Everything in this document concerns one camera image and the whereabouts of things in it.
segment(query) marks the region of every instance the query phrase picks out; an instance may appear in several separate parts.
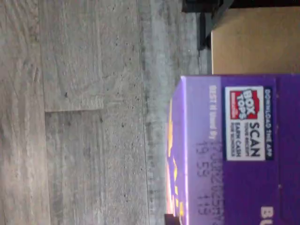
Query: laminate flooring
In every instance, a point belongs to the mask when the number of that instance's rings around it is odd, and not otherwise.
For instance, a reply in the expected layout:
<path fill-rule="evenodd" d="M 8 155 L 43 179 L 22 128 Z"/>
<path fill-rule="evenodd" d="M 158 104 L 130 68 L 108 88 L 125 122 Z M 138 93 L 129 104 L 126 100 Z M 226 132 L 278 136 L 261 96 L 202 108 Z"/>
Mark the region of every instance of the laminate flooring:
<path fill-rule="evenodd" d="M 162 225 L 165 122 L 210 73 L 171 0 L 0 0 L 0 225 Z"/>

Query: purple box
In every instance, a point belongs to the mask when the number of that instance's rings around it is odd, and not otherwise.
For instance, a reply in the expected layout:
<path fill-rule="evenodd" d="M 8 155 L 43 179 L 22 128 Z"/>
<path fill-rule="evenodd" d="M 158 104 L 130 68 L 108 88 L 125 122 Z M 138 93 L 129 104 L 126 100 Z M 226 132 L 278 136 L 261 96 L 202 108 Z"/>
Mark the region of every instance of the purple box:
<path fill-rule="evenodd" d="M 183 76 L 167 213 L 184 225 L 300 224 L 300 76 Z"/>

